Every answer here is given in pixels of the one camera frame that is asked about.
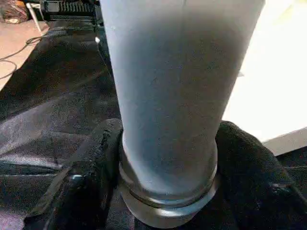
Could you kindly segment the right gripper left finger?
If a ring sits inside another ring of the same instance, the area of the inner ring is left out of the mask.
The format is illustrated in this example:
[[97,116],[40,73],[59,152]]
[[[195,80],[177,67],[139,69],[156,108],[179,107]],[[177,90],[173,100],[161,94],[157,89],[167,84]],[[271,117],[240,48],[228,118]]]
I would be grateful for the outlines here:
[[103,121],[24,218],[25,230],[103,230],[117,185],[122,122]]

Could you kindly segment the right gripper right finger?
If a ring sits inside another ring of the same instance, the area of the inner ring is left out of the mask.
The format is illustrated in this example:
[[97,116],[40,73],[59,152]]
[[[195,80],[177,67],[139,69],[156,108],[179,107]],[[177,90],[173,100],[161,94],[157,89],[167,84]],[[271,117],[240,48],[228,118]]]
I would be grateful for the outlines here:
[[215,141],[224,195],[241,230],[307,228],[307,200],[270,150],[229,121]]

